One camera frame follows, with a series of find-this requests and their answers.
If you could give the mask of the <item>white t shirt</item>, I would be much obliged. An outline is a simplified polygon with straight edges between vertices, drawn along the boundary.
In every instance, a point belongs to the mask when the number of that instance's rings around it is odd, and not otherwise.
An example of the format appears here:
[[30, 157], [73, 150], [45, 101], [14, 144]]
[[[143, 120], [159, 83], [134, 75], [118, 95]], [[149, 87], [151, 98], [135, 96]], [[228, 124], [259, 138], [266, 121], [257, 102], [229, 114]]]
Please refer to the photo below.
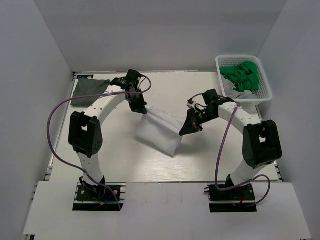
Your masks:
[[136, 136], [165, 154], [173, 157], [180, 147], [183, 137], [179, 135], [184, 118], [175, 116], [155, 106], [147, 108], [137, 125]]

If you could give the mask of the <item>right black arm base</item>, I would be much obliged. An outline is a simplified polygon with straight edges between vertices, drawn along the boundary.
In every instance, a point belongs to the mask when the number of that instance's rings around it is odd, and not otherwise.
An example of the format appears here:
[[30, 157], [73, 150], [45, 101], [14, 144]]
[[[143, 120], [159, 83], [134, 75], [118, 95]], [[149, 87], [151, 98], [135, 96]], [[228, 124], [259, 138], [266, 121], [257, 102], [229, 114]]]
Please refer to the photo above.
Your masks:
[[203, 191], [208, 194], [210, 213], [257, 212], [256, 198], [251, 184], [228, 191], [220, 191], [211, 184]]

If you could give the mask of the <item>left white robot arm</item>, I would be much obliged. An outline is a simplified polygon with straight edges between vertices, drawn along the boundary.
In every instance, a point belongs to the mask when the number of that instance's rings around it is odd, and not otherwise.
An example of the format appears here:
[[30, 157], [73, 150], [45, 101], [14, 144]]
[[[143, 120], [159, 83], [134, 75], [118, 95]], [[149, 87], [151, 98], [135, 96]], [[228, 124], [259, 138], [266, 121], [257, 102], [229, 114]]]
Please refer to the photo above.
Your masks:
[[100, 168], [99, 151], [103, 145], [102, 124], [110, 113], [124, 101], [134, 113], [147, 113], [140, 81], [143, 74], [129, 69], [126, 76], [114, 78], [103, 93], [82, 112], [73, 112], [70, 117], [68, 143], [76, 152], [84, 170], [80, 183], [88, 193], [99, 200], [105, 196], [105, 177]]

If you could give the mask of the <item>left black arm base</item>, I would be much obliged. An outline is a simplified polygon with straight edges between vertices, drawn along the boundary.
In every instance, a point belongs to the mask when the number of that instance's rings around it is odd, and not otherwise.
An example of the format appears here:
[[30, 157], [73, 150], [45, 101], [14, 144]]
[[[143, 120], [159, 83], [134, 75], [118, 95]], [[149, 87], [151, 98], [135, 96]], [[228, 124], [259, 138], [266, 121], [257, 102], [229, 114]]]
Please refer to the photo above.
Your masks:
[[[109, 185], [118, 199], [120, 208], [123, 207], [126, 197], [125, 183], [112, 183]], [[103, 188], [101, 193], [94, 193], [77, 183], [72, 210], [76, 212], [120, 212], [121, 209], [110, 192]]]

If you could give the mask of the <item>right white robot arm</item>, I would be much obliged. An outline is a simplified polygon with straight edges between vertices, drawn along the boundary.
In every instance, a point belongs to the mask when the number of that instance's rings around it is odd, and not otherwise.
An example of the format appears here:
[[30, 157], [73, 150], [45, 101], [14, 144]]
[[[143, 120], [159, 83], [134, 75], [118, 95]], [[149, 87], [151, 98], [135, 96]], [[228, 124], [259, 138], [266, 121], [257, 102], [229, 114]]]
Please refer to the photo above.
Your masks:
[[273, 120], [260, 120], [240, 107], [229, 97], [220, 96], [215, 89], [201, 93], [204, 106], [193, 98], [187, 101], [187, 116], [180, 136], [203, 130], [203, 124], [223, 119], [227, 127], [234, 127], [242, 134], [242, 161], [234, 172], [227, 176], [225, 186], [218, 187], [236, 200], [244, 193], [244, 187], [261, 176], [260, 171], [282, 157], [278, 128]]

